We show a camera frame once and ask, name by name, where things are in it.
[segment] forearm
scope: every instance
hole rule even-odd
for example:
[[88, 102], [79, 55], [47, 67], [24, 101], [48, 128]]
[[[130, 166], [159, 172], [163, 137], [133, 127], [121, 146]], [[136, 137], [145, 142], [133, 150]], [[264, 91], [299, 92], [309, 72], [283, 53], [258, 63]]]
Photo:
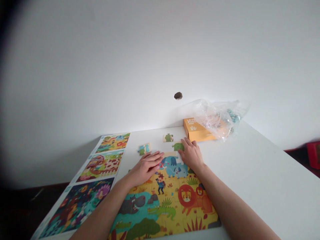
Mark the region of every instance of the forearm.
[[232, 239], [279, 239], [205, 164], [194, 169]]
[[130, 189], [131, 185], [126, 178], [118, 181], [70, 240], [107, 239], [113, 221]]

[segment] plastic bag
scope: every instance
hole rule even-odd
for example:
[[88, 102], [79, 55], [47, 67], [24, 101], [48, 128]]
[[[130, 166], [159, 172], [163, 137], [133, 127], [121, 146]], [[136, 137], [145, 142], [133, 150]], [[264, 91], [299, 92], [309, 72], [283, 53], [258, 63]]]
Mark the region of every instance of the plastic bag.
[[235, 132], [249, 108], [250, 103], [247, 101], [210, 103], [199, 99], [194, 102], [193, 115], [216, 139], [225, 142]]

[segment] left hand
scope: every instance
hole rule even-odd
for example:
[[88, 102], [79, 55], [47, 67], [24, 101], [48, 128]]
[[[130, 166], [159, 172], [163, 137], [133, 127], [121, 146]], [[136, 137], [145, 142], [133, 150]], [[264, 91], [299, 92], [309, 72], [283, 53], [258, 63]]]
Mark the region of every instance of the left hand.
[[163, 152], [160, 153], [157, 151], [153, 154], [147, 153], [142, 156], [140, 161], [125, 176], [131, 187], [143, 184], [148, 181], [153, 174], [155, 174], [159, 169], [159, 163], [163, 159], [163, 154]]

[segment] right hand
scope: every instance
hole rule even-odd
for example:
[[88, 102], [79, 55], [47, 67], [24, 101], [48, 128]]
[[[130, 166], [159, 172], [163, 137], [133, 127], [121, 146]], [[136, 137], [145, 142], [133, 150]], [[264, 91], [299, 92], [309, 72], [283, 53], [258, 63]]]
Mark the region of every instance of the right hand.
[[124, 179], [130, 183], [131, 188], [143, 184], [158, 171], [163, 154], [163, 152], [157, 151], [142, 156], [140, 161], [124, 176]]
[[179, 149], [178, 152], [181, 155], [182, 161], [193, 171], [196, 171], [198, 168], [204, 165], [197, 141], [190, 142], [188, 138], [184, 138], [181, 139], [181, 142], [184, 146], [184, 151]]

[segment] hole in wall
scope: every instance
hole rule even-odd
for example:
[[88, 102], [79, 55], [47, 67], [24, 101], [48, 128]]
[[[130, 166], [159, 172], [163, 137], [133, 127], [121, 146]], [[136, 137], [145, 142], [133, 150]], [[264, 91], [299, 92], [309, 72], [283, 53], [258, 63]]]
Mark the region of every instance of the hole in wall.
[[174, 96], [174, 99], [179, 100], [182, 98], [182, 93], [181, 92], [177, 92]]

